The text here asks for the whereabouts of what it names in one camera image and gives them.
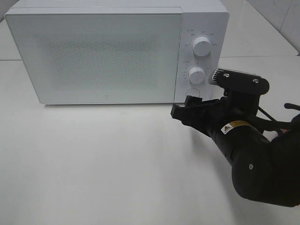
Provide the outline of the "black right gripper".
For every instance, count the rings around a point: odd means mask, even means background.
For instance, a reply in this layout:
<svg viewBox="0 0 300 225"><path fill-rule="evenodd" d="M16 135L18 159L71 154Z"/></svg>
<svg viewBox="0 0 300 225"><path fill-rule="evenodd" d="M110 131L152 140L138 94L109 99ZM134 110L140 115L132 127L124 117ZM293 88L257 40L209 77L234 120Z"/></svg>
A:
<svg viewBox="0 0 300 225"><path fill-rule="evenodd" d="M188 95L184 106L172 105L171 117L203 134L212 134L220 130L223 134L234 129L232 119L232 101L228 97L203 101L201 97Z"/></svg>

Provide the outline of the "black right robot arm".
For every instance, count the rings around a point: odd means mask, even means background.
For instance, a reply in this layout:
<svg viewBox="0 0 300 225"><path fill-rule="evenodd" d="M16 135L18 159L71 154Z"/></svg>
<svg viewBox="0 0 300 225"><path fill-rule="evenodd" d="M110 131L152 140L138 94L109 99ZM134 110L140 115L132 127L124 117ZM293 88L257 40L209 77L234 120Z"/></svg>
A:
<svg viewBox="0 0 300 225"><path fill-rule="evenodd" d="M203 101L189 96L173 105L171 117L210 137L232 167L239 196L286 207L300 203L300 118L264 120L228 99Z"/></svg>

